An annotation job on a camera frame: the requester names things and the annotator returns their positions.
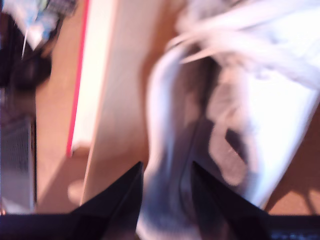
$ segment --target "floor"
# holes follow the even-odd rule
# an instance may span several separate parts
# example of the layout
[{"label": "floor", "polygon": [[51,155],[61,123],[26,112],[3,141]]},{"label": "floor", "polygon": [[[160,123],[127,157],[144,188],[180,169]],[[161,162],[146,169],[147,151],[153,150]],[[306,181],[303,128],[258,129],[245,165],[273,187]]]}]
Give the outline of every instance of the floor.
[{"label": "floor", "polygon": [[[66,165],[65,153],[76,79],[82,13],[83,2],[79,1],[75,15],[63,23],[53,51],[51,78],[36,91],[39,203],[48,198],[46,193],[51,186],[54,185],[59,189],[59,184],[54,180],[68,175],[68,171],[63,175],[58,169]],[[154,55],[148,57],[151,63],[155,62]],[[300,149],[266,206],[266,210],[271,214],[320,214],[319,123],[320,109],[316,111]]]},{"label": "floor", "polygon": [[66,18],[52,53],[50,79],[36,90],[37,196],[41,203],[65,160],[74,98],[84,1]]}]

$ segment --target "white shoelace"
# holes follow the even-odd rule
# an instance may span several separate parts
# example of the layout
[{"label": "white shoelace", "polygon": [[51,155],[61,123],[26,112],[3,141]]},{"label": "white shoelace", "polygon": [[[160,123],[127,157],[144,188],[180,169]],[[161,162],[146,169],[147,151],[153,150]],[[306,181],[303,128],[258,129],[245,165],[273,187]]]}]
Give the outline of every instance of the white shoelace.
[{"label": "white shoelace", "polygon": [[258,38],[242,30],[270,22],[296,11],[320,6],[319,0],[259,0],[235,6],[231,10],[192,23],[182,16],[183,33],[172,39],[168,46],[200,43],[202,50],[183,60],[184,63],[212,56],[220,64],[221,55],[228,54],[246,70],[264,66],[274,69],[289,79],[313,89],[320,90],[320,70],[303,59],[280,49],[266,39]]}]

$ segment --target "fabric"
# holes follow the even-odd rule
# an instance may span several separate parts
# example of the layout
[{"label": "fabric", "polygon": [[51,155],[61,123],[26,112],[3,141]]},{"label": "fabric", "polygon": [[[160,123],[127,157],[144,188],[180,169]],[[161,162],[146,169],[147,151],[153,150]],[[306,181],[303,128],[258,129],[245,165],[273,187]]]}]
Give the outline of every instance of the fabric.
[{"label": "fabric", "polygon": [[142,240],[201,239],[192,161],[266,203],[318,105],[319,16],[315,0],[189,1],[150,76]]},{"label": "fabric", "polygon": [[12,16],[33,50],[48,41],[59,19],[56,13],[40,11],[37,0],[4,0],[2,12]]}]

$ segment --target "clutter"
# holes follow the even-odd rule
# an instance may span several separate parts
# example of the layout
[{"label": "clutter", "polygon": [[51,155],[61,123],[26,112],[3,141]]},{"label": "clutter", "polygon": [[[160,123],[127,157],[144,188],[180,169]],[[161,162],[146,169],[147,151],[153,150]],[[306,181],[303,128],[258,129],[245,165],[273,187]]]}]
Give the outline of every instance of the clutter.
[{"label": "clutter", "polygon": [[0,87],[32,90],[50,76],[53,42],[57,40],[63,17],[73,14],[75,8],[75,0],[2,2]]}]

